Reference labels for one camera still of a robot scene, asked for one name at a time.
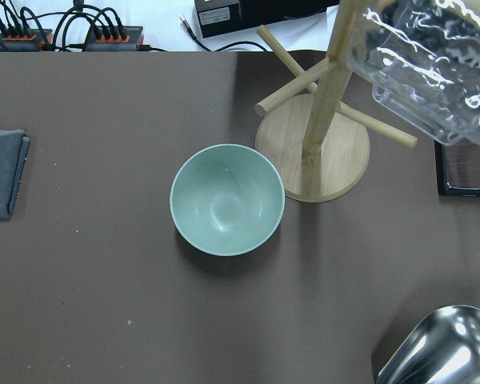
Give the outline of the wooden mug tree stand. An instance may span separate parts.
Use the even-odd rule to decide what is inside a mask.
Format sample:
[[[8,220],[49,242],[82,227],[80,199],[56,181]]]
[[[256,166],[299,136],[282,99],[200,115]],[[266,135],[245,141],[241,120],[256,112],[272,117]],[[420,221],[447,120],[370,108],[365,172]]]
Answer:
[[[347,104],[352,72],[346,53],[365,1],[341,1],[326,56],[304,70],[265,27],[258,35],[294,79],[255,106],[262,122],[255,148],[272,161],[286,195],[301,202],[330,201],[361,180],[370,159],[370,130],[413,148],[417,138]]]

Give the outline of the clear glass mug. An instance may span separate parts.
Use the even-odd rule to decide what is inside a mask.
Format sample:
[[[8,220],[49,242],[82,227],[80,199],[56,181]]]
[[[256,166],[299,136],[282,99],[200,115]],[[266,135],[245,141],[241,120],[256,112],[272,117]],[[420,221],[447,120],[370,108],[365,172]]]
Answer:
[[[480,1],[368,1],[347,62],[437,142],[480,146]]]

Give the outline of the orange black usb hub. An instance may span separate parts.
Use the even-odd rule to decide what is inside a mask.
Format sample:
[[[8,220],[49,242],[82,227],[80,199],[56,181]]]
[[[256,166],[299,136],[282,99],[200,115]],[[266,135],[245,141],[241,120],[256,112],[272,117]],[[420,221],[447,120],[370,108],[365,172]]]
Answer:
[[[0,34],[0,52],[39,52],[45,49],[45,44],[53,41],[52,29],[44,29],[43,37],[39,29],[32,29],[32,36],[6,37]]]
[[[144,41],[142,26],[124,26],[119,30],[109,26],[96,26],[84,42],[87,52],[131,52],[139,50]]]

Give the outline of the left orange black usb hub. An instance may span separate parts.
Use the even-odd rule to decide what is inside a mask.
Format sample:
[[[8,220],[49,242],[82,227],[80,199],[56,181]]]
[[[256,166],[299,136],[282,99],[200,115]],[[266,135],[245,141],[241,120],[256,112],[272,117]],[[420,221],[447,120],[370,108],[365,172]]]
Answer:
[[[32,29],[32,36],[6,37],[0,34],[0,52],[39,52],[45,49],[45,44],[53,41],[52,29],[44,29],[43,37],[39,29]]]

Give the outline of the right orange black usb hub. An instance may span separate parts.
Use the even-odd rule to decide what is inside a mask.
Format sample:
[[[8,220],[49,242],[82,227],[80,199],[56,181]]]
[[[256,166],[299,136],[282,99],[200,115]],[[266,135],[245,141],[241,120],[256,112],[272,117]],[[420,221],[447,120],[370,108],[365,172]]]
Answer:
[[[87,52],[131,52],[139,50],[144,41],[142,26],[124,26],[119,30],[109,26],[96,26],[84,42]]]

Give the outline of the mint green bowl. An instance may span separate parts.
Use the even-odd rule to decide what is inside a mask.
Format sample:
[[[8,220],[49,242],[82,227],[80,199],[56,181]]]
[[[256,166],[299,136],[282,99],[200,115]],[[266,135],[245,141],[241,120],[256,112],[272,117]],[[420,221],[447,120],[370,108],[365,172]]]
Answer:
[[[247,146],[220,144],[183,163],[169,202],[175,228],[189,244],[231,257],[255,250],[276,231],[285,190],[266,156]]]

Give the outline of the metal ice scoop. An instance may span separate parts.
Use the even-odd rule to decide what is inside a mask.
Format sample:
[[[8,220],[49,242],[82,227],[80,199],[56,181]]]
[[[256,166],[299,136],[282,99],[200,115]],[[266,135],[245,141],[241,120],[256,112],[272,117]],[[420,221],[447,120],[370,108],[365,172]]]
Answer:
[[[452,305],[424,317],[376,383],[480,383],[480,309]]]

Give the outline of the folded grey cloth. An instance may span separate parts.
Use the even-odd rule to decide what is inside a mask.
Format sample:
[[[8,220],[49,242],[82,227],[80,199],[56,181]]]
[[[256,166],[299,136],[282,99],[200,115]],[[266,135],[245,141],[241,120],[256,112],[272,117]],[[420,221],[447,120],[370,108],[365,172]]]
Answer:
[[[23,130],[0,129],[0,219],[14,212],[29,146]]]

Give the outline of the black power adapter box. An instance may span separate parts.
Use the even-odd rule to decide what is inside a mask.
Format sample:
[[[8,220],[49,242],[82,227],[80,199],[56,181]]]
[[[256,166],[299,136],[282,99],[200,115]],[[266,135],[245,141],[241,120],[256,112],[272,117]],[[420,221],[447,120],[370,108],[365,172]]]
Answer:
[[[239,0],[195,0],[194,8],[204,38],[240,31],[244,27]]]

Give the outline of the dark framed glass tray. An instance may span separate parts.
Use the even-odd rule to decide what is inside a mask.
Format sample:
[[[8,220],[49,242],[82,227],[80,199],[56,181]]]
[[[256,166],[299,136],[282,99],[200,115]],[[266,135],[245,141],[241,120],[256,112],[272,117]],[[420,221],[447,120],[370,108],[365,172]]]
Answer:
[[[452,146],[434,143],[438,193],[480,197],[480,146],[461,140]]]

